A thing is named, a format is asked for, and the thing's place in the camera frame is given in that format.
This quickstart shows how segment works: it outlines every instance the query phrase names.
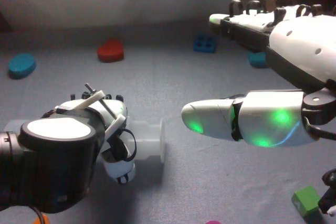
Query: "magenta object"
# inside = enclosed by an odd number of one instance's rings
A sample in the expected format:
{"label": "magenta object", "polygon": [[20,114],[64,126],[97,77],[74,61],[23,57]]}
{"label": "magenta object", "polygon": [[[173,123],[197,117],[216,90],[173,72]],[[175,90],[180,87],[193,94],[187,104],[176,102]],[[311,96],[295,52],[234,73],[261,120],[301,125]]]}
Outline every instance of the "magenta object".
{"label": "magenta object", "polygon": [[210,220],[206,224],[221,224],[221,223],[217,220]]}

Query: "green cube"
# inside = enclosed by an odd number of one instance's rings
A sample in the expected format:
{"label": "green cube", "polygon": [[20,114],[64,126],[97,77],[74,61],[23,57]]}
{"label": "green cube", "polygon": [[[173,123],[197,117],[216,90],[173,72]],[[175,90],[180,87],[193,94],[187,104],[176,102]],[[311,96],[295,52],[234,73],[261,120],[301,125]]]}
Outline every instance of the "green cube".
{"label": "green cube", "polygon": [[292,202],[302,217],[319,210],[320,196],[312,186],[308,186],[294,193]]}

